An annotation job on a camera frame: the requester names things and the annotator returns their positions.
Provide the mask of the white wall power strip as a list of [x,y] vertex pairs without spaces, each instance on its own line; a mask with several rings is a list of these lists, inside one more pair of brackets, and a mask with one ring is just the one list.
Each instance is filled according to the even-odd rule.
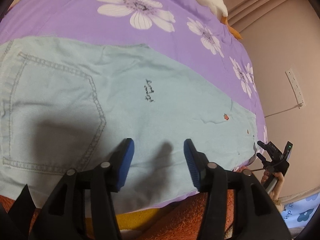
[[300,85],[298,83],[298,80],[294,74],[293,69],[290,68],[289,70],[287,70],[285,72],[285,74],[289,80],[291,87],[292,87],[293,93],[294,93],[296,101],[297,101],[298,108],[304,107],[305,106],[304,96],[303,96],[302,90],[300,88]]

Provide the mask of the orange fuzzy garment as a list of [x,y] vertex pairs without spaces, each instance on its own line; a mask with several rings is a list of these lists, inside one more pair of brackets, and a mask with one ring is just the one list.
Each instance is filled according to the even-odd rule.
[[[166,207],[146,209],[116,215],[121,239],[197,239],[206,207],[207,194],[198,193]],[[17,225],[1,222],[1,239],[97,239],[94,235],[92,219],[85,219],[85,227],[80,233],[54,236],[42,233],[33,236],[35,222],[40,209],[32,211],[27,233]]]

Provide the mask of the light blue denim pants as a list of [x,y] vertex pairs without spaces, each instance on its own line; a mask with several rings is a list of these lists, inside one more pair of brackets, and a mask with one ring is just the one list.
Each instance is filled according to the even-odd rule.
[[1,45],[1,195],[29,186],[41,207],[71,168],[91,170],[123,139],[135,152],[116,213],[183,199],[195,188],[183,154],[232,170],[254,154],[255,115],[189,67],[145,45],[58,37]]

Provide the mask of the purple floral bedsheet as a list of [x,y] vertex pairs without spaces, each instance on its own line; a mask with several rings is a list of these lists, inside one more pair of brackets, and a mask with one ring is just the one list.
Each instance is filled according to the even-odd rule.
[[195,0],[21,0],[1,21],[1,45],[47,36],[96,46],[142,44],[195,71],[255,115],[254,154],[235,168],[249,163],[257,141],[266,139],[244,46]]

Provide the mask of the blue floral fabric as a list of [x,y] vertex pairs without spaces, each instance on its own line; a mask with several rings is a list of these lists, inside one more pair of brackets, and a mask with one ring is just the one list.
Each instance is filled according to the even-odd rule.
[[319,193],[284,206],[281,216],[286,226],[291,228],[305,227],[319,206]]

